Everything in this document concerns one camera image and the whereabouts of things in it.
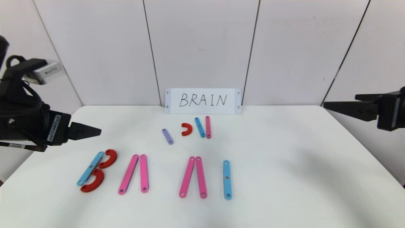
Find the white wall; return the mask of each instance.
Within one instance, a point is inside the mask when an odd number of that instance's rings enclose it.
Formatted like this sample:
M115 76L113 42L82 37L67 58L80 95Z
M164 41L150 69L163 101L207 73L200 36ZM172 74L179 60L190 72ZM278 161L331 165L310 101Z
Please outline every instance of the white wall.
M243 105L320 105L369 0L262 0Z
M146 0L162 103L167 88L243 91L258 0Z
M35 0L84 105L160 105L140 0Z
M405 86L405 1L371 0L359 31L325 101L354 101L356 94L386 93ZM405 184L405 129L377 129L335 112L348 129Z
M10 43L7 56L58 60L32 0L0 1L0 34ZM67 76L32 88L52 110L71 114L81 107ZM0 148L0 180L7 179L30 154L27 150Z

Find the panel seam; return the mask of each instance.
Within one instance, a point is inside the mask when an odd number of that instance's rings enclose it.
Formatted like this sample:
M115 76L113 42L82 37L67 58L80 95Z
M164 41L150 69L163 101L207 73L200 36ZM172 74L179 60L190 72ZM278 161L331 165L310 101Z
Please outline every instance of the panel seam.
M250 46L249 60L248 60L248 62L247 62L247 70L246 70L245 86L243 87L243 96L242 96L242 102L241 102L241 105L243 105L243 100L244 100L244 98L245 98L246 83L247 83L247 75L249 74L249 66L250 66L250 59L251 59L251 57L252 57L253 42L254 42L254 35L255 35L255 33L256 33L257 19L259 18L260 2L261 2L261 0L259 0L258 6L257 6L256 21L255 21L255 24L254 24L254 29L253 29L252 45Z
M349 48L347 49L346 54L345 54L345 56L343 57L343 60L342 60L342 62L340 63L340 66L339 66L339 68L338 68L338 70L337 70L337 72L336 72L336 74L335 74L335 76L334 76L334 78L333 78L333 80L332 80L332 82L331 82L331 84L330 84L330 86L329 86L329 88L328 88L328 91L326 92L325 97L324 97L324 99L322 100L320 106L322 106L322 105L324 104L325 99L326 99L326 97L328 96L328 93L329 93L330 89L332 88L332 85L333 85L333 83L335 82L335 79L336 79L337 75L339 74L340 68L342 67L343 62L345 61L346 56L347 56L347 54L349 53L350 48L352 47L353 41L354 41L354 39L356 38L356 35L357 35L357 32L358 32L358 30L359 30L359 28L360 28L360 26L361 26L361 23L363 22L364 16L366 15L366 12L367 12L367 9L369 8L370 2L371 2L371 0L369 0L369 2L367 3L366 9L364 10L363 16L361 17L361 20L360 20L360 23L358 24L358 27L357 27L357 29L356 29L356 32L354 33L353 39L352 39L352 41L350 42Z
M153 49L152 49L151 34L150 34L150 32L149 32L148 18L147 18L147 16L146 16L145 0L142 0L142 2L143 2L143 10L144 10L144 12L145 12L146 28L148 29L149 44L150 44L150 46L151 46L151 53L152 53L152 60L153 60L153 68L154 68L154 70L155 70L156 85L158 86L159 101L160 101L160 106L162 106L162 98L160 97L160 89L159 89L158 75L157 75L157 73L156 73L155 57L154 57L154 55L153 55Z
M64 71L65 71L65 73L66 73L66 76L68 77L68 80L69 80L69 82L70 82L70 84L71 84L71 86L72 86L72 88L73 88L73 91L76 93L76 96L77 96L77 98L79 99L79 102L80 102L81 106L84 106L84 105L83 105L83 102L82 102L81 99L80 99L79 94L78 94L77 91L76 91L75 86L74 86L73 83L72 83L72 80L71 80L70 77L69 77L69 74L68 74L68 72L67 72L65 66L63 65L62 59L59 57L59 54L58 54L58 52L57 52L57 50L56 50L56 48L55 48L55 45L54 45L53 42L52 42L52 39L51 39L51 37L50 37L50 35L49 35L49 33L48 33L47 27L45 26L44 21L42 20L42 17L41 17L41 14L39 13L38 7L36 6L35 0L32 0L32 3L34 3L35 10L36 10L36 12L37 12L37 14L38 14L38 16L39 16L39 19L41 20L42 26L44 27L45 32L47 33L48 39L49 39L49 41L51 42L52 48L53 48L53 50L55 51L56 56L58 57L58 59L59 59L59 61L60 61L60 64L62 65L62 67L63 67L63 69L64 69Z

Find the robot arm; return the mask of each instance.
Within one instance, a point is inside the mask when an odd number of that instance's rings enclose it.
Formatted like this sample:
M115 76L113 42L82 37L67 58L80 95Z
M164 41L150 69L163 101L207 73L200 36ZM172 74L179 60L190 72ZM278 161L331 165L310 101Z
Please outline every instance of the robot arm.
M0 36L0 66L8 45L6 39ZM11 66L13 59L20 63ZM0 82L0 140L29 140L36 146L6 142L0 142L0 146L43 152L48 145L59 146L68 139L79 140L101 134L101 129L80 123L72 122L69 127L71 115L50 110L50 106L42 102L29 86L29 83L43 85L63 75L59 62L10 56L6 66Z

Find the white sign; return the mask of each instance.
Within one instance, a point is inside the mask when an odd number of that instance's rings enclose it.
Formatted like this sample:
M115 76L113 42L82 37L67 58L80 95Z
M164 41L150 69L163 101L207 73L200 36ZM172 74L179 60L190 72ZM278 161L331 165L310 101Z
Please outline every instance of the white sign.
M165 110L169 114L240 114L239 89L169 88Z

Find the white tabletop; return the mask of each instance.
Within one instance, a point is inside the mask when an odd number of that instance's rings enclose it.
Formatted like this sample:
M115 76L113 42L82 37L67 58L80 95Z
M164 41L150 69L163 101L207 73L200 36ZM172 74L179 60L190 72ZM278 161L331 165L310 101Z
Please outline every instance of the white tabletop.
M244 106L241 115L211 116L212 138L194 117L158 106L85 106L72 121L101 136L35 152L0 188L0 226L38 228L405 226L405 190L327 111L318 106ZM183 137L181 123L194 126ZM174 144L165 140L167 128ZM99 151L117 161L105 180L83 193L79 177ZM140 191L139 164L117 193L131 155L148 156L149 185ZM189 156L201 156L208 197L194 171L178 196ZM231 162L233 198L223 193L222 162Z

